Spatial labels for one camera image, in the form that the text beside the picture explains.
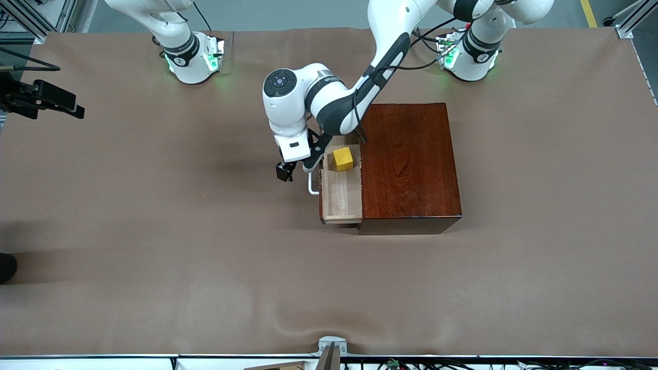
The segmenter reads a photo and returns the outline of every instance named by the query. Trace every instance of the metal bracket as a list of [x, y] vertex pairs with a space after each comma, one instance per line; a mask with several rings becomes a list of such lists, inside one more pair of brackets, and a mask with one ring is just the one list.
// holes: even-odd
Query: metal bracket
[[322, 351], [324, 351], [324, 348], [330, 346], [331, 343], [334, 342], [338, 345], [338, 348], [340, 348], [340, 355], [346, 356], [347, 339], [340, 338], [339, 336], [323, 336], [320, 338], [320, 340], [318, 340], [318, 352], [315, 352], [313, 355], [320, 357], [322, 355]]
[[617, 37], [619, 37], [620, 39], [633, 38], [633, 32], [629, 31], [627, 34], [624, 34], [624, 32], [621, 30], [621, 27], [618, 24], [615, 25], [615, 31], [617, 31]]

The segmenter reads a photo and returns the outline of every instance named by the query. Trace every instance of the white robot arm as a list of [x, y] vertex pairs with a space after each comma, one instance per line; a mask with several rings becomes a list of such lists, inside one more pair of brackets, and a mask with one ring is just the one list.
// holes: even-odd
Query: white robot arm
[[169, 69], [186, 84], [198, 84], [220, 70], [224, 42], [192, 32], [178, 14], [193, 0], [105, 0], [114, 10], [137, 20], [155, 36]]
[[[292, 181], [292, 170], [298, 161], [303, 162], [305, 172], [312, 172], [322, 159], [332, 136], [354, 131], [372, 101], [384, 88], [407, 55], [411, 45], [410, 35], [418, 22], [427, 14], [436, 0], [370, 0], [368, 23], [376, 43], [375, 56], [351, 89], [326, 66], [315, 63], [298, 70], [282, 68], [270, 73], [263, 84], [263, 103], [270, 121], [270, 128], [279, 147], [283, 162], [277, 165], [277, 176]], [[537, 13], [547, 13], [553, 0], [495, 0], [515, 14], [525, 14], [524, 20], [532, 21]], [[461, 53], [469, 46], [472, 55], [497, 53], [505, 32], [509, 29], [509, 16], [494, 0], [439, 0], [441, 8], [467, 22], [474, 21]], [[528, 9], [541, 9], [540, 12]], [[477, 29], [484, 36], [476, 37]], [[479, 78], [484, 77], [488, 68]], [[307, 127], [307, 113], [312, 114], [322, 129], [322, 135]]]

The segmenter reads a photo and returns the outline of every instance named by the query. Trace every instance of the black round object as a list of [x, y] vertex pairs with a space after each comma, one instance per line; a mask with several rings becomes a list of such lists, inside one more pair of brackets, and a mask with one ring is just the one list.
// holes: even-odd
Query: black round object
[[18, 263], [11, 254], [0, 253], [0, 284], [4, 284], [16, 273]]

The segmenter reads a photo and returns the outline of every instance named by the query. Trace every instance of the yellow block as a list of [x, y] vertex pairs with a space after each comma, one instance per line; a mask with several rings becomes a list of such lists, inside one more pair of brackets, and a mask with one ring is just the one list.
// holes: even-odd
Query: yellow block
[[342, 147], [333, 152], [334, 162], [336, 162], [336, 171], [346, 171], [354, 168], [354, 158], [349, 147]]

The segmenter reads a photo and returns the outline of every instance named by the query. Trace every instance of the brown table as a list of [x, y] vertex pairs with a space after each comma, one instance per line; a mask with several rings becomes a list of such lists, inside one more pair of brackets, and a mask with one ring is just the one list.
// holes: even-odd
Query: brown table
[[[511, 30], [485, 81], [398, 72], [379, 103], [447, 103], [464, 217], [438, 236], [323, 226], [276, 179], [260, 86], [326, 63], [354, 83], [368, 30], [236, 33], [199, 86], [148, 34], [53, 34], [27, 73], [85, 120], [2, 133], [0, 353], [654, 356], [658, 111], [614, 30]], [[408, 65], [431, 56], [411, 55]]]

